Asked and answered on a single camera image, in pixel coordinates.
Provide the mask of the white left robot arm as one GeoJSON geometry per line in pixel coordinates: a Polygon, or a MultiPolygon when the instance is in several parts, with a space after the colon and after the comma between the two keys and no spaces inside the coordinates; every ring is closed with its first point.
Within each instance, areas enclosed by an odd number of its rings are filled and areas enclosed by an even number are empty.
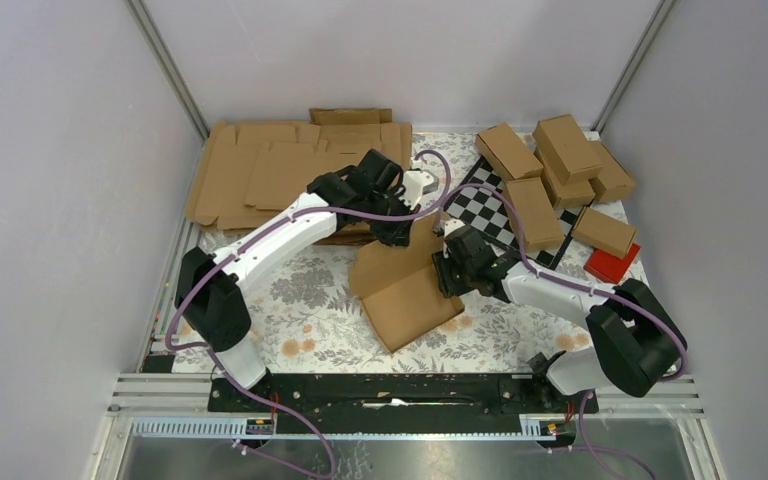
{"type": "Polygon", "coordinates": [[[381,243],[406,247],[424,195],[438,178],[403,169],[371,149],[356,165],[317,176],[273,219],[211,253],[199,247],[182,258],[174,321],[185,320],[229,378],[232,398],[248,411],[269,401],[267,368],[249,337],[245,296],[276,268],[343,228],[365,223],[381,243]]]}

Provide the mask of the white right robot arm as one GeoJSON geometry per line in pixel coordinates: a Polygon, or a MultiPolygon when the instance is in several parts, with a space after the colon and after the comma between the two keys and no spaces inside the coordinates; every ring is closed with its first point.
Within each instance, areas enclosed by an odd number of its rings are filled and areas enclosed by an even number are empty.
{"type": "Polygon", "coordinates": [[[535,402],[557,412],[573,394],[614,386],[641,398],[669,370],[680,370],[687,342],[663,306],[638,280],[619,286],[583,282],[545,269],[520,254],[497,254],[479,232],[459,221],[442,227],[443,248],[433,254],[445,297],[477,291],[499,301],[540,309],[589,332],[590,347],[561,352],[534,366],[535,402]]]}

